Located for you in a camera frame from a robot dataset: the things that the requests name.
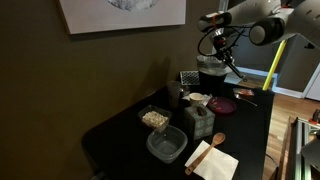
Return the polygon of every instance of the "black table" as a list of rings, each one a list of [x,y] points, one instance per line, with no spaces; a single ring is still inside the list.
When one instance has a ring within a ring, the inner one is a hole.
[[[257,107],[233,96],[236,85],[225,84],[221,96],[237,104],[237,110],[229,116],[216,116],[213,134],[223,132],[226,140],[217,149],[239,160],[233,179],[262,179],[264,159],[269,133],[274,93],[253,89],[252,99]],[[198,86],[193,91],[201,92]],[[153,95],[127,108],[116,116],[88,131],[82,139],[84,150],[104,171],[110,180],[114,179],[201,179],[195,175],[186,176],[185,162],[202,140],[209,144],[212,136],[193,140],[171,164],[165,164],[146,148],[146,139],[152,132],[143,126],[137,114],[147,105],[155,105],[173,113],[170,124],[186,132],[183,110],[188,102],[181,100],[177,109],[168,106],[168,94],[163,88]]]

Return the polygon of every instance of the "wooden floor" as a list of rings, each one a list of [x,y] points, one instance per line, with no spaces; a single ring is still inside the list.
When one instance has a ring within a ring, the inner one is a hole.
[[[240,82],[238,84],[248,88],[262,88],[265,81],[265,77],[252,75],[247,75],[247,79],[247,82]],[[270,155],[277,164],[279,164],[284,134],[289,117],[291,116],[293,118],[300,117],[303,119],[309,119],[312,117],[315,109],[319,108],[319,101],[298,99],[282,94],[275,95],[268,137],[267,154]],[[267,180],[271,177],[275,167],[275,163],[266,156],[263,180]]]

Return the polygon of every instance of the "olive green wall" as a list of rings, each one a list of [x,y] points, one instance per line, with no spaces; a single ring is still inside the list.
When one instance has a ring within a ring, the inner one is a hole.
[[[196,23],[218,2],[187,0],[182,26],[68,36],[55,0],[1,1],[0,179],[91,178],[81,137],[196,70]]]

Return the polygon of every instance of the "white paper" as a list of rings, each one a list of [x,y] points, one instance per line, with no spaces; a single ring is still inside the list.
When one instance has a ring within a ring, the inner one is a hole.
[[[210,145],[202,141],[195,152],[186,162],[188,167],[200,154]],[[201,161],[194,173],[203,177],[206,180],[230,180],[237,168],[238,160],[232,156],[212,148],[207,156]]]

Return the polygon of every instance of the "container of nuts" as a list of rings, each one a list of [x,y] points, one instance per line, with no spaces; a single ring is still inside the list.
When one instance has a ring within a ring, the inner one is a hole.
[[[138,117],[144,125],[160,132],[168,126],[171,116],[170,111],[153,105],[145,107],[138,113]]]

